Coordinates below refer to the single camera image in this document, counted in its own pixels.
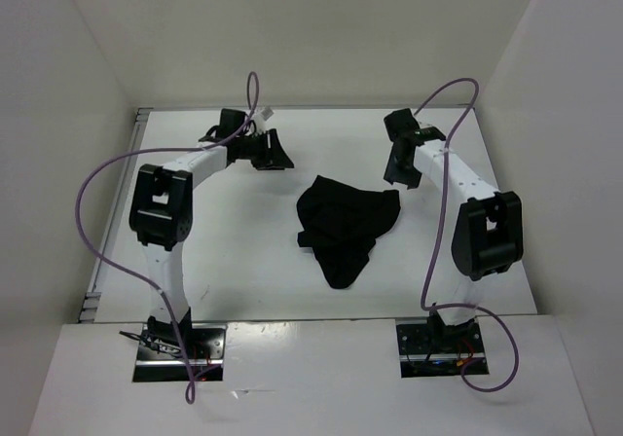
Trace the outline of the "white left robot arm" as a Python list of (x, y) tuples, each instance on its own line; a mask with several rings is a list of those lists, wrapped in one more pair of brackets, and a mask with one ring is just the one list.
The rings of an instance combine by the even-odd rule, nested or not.
[(194, 345), (191, 307), (183, 280), (183, 246), (194, 217), (194, 190), (207, 178), (239, 160), (257, 170), (294, 167), (274, 128), (266, 122), (274, 111), (265, 107), (248, 115), (224, 108), (219, 123), (199, 139), (193, 151), (168, 163), (146, 163), (137, 173), (129, 213), (147, 262), (152, 291), (147, 330), (141, 342), (158, 345), (171, 357), (187, 355)]

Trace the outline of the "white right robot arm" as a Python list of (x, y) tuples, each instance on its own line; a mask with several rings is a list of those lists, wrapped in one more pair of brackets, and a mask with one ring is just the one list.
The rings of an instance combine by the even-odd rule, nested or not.
[(466, 335), (483, 301), (486, 276), (507, 272), (524, 254), (522, 202), (487, 183), (437, 127), (399, 109), (384, 119), (392, 144), (384, 179), (416, 189), (427, 179), (441, 193), (437, 233), (421, 292), (426, 338), (438, 351)]

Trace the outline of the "black skirt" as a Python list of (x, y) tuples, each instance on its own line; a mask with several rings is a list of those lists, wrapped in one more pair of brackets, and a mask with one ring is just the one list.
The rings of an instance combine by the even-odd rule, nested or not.
[(296, 210), (298, 245), (312, 252), (331, 288), (345, 290), (369, 263), (377, 239), (394, 227), (401, 204), (396, 190), (361, 190), (318, 175)]

